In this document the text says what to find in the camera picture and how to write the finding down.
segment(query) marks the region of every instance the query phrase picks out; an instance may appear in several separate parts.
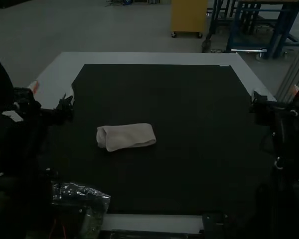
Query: folded towel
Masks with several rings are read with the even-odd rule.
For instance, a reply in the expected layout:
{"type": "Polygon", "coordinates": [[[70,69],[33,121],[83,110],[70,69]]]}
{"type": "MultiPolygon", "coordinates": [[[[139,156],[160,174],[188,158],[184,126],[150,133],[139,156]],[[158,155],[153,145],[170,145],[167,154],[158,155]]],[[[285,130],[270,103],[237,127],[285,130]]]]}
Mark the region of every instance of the folded towel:
{"type": "Polygon", "coordinates": [[[121,148],[145,147],[156,143],[153,128],[148,123],[98,127],[96,141],[109,152],[121,148]]]}

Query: gray floor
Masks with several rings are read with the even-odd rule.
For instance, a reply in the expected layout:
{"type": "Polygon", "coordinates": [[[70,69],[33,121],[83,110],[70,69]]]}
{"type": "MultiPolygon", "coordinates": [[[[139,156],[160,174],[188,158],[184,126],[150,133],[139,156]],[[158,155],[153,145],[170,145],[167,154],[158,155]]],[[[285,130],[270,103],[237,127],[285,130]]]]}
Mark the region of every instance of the gray floor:
{"type": "MultiPolygon", "coordinates": [[[[201,39],[170,37],[170,5],[105,7],[105,0],[32,0],[0,9],[0,60],[15,86],[27,86],[63,51],[200,52],[201,39]]],[[[299,37],[299,15],[292,29],[299,37]]],[[[224,49],[227,33],[213,38],[224,49]]],[[[242,54],[275,94],[296,52],[288,59],[257,61],[242,54]]]]}

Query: metal pole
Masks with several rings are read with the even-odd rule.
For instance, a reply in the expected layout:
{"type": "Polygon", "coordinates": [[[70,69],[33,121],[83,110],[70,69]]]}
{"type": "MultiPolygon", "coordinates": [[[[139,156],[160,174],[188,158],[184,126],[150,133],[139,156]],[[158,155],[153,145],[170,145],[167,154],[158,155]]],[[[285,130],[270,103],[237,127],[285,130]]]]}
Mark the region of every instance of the metal pole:
{"type": "Polygon", "coordinates": [[[299,86],[299,52],[276,93],[277,101],[290,102],[293,98],[292,87],[294,85],[299,86]]]}

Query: plastic bag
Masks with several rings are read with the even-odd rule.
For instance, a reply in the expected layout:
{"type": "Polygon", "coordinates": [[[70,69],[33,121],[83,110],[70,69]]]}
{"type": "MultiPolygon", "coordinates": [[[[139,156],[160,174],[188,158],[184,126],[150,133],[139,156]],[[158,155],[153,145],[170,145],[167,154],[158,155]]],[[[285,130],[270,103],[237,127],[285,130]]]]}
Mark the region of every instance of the plastic bag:
{"type": "Polygon", "coordinates": [[[79,206],[85,209],[85,217],[79,232],[82,239],[96,239],[101,231],[110,196],[96,189],[76,183],[52,183],[52,204],[79,206]]]}

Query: floor caster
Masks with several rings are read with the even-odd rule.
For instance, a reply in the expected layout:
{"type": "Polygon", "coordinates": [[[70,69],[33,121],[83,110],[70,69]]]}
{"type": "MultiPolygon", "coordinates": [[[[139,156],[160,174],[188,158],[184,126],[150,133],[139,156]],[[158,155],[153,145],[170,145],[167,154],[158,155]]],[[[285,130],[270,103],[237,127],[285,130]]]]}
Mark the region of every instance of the floor caster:
{"type": "Polygon", "coordinates": [[[287,51],[285,51],[285,52],[283,53],[283,58],[284,58],[284,59],[287,59],[287,58],[288,58],[288,52],[287,52],[287,51]]]}
{"type": "Polygon", "coordinates": [[[203,33],[202,32],[198,32],[197,33],[197,38],[201,39],[203,37],[203,33]]]}
{"type": "Polygon", "coordinates": [[[257,60],[257,61],[260,61],[263,57],[264,57],[264,53],[263,53],[263,52],[259,52],[259,53],[256,55],[256,60],[257,60]]]}
{"type": "Polygon", "coordinates": [[[210,40],[204,40],[201,44],[202,53],[208,51],[210,49],[211,41],[210,40]]]}

